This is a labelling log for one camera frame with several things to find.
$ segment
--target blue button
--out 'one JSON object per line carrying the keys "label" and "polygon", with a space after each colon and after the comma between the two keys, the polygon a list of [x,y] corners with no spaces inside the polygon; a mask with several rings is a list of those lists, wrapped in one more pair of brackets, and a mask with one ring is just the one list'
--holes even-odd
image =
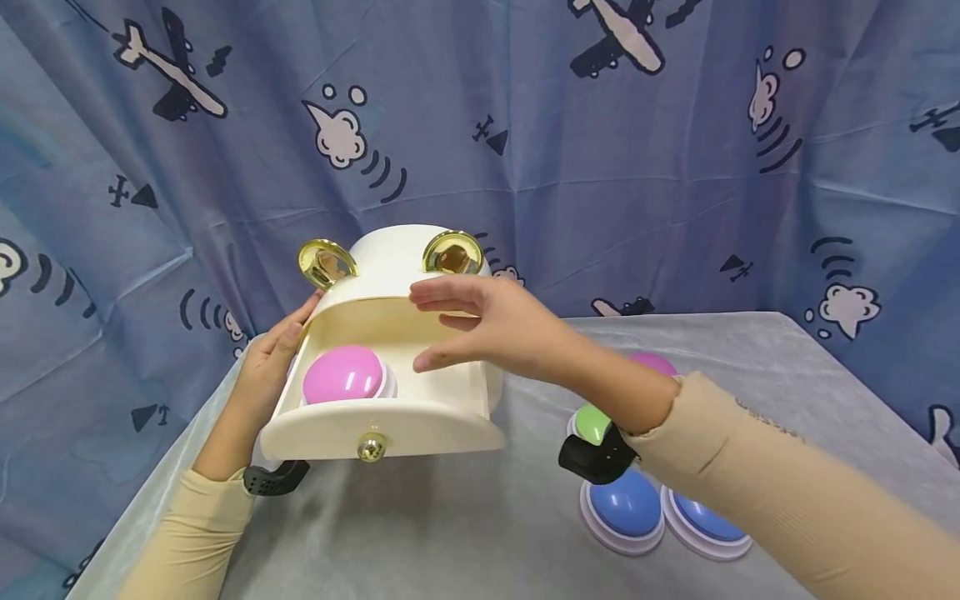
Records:
{"label": "blue button", "polygon": [[590,504],[597,516],[621,536],[642,538],[660,522],[660,495],[633,468],[606,486],[590,486]]}
{"label": "blue button", "polygon": [[700,502],[684,498],[676,492],[673,492],[673,497],[684,519],[705,536],[720,541],[738,541],[746,537],[746,534]]}

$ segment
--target backdrop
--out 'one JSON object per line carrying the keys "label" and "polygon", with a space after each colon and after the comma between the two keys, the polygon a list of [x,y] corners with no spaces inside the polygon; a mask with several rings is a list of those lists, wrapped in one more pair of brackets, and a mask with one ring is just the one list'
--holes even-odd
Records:
{"label": "backdrop", "polygon": [[0,0],[0,598],[72,586],[309,294],[303,241],[402,223],[564,316],[782,311],[956,465],[958,30],[952,0]]}

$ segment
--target fingers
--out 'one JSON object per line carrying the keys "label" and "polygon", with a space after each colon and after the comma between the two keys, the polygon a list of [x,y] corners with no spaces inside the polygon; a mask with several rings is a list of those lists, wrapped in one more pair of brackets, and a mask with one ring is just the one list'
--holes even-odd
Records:
{"label": "fingers", "polygon": [[458,335],[421,352],[414,359],[414,372],[427,372],[477,360],[472,333]]}
{"label": "fingers", "polygon": [[453,315],[441,315],[440,323],[458,329],[460,331],[472,331],[480,324],[480,320],[475,317],[454,317]]}
{"label": "fingers", "polygon": [[483,290],[490,277],[447,275],[418,281],[410,286],[410,301],[422,304],[432,300],[460,300],[483,304]]}
{"label": "fingers", "polygon": [[422,312],[465,312],[471,315],[480,316],[480,308],[473,302],[464,302],[463,300],[429,300],[417,304],[417,309]]}
{"label": "fingers", "polygon": [[306,302],[304,302],[300,308],[290,313],[284,317],[282,321],[271,327],[270,331],[263,336],[263,343],[260,346],[260,351],[262,351],[264,354],[270,354],[273,352],[277,340],[280,339],[280,336],[290,325],[290,323],[306,323],[306,320],[313,313],[313,309],[317,307],[317,302],[319,302],[323,297],[323,290],[317,290],[310,295],[310,298],[306,299]]}
{"label": "fingers", "polygon": [[267,359],[271,369],[283,375],[287,373],[287,370],[290,369],[290,361],[293,360],[297,354],[297,349],[300,347],[301,331],[303,331],[303,325],[293,321],[280,333],[274,351],[270,353],[270,357]]}

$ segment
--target left hand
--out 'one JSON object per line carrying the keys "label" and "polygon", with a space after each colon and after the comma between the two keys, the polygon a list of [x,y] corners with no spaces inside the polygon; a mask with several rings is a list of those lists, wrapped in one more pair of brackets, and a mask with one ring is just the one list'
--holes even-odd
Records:
{"label": "left hand", "polygon": [[300,347],[303,324],[323,295],[317,290],[303,306],[250,343],[231,398],[244,402],[249,410],[273,413],[287,381],[290,361]]}

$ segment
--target white button base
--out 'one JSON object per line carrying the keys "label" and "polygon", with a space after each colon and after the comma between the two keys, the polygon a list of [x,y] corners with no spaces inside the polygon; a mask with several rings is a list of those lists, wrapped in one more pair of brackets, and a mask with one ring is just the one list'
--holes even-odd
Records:
{"label": "white button base", "polygon": [[642,556],[653,551],[654,548],[663,539],[663,511],[660,511],[660,521],[654,530],[642,538],[628,538],[618,534],[611,529],[603,519],[600,518],[593,506],[590,504],[590,483],[585,481],[580,486],[580,514],[584,518],[584,523],[593,534],[597,541],[607,546],[613,552],[624,556]]}
{"label": "white button base", "polygon": [[660,486],[660,505],[663,508],[663,515],[666,517],[666,523],[670,531],[684,543],[684,545],[712,561],[735,561],[746,554],[754,541],[750,536],[744,536],[737,541],[721,541],[709,538],[701,533],[699,529],[684,518],[683,513],[677,507],[677,501],[674,499],[673,492],[666,486]]}

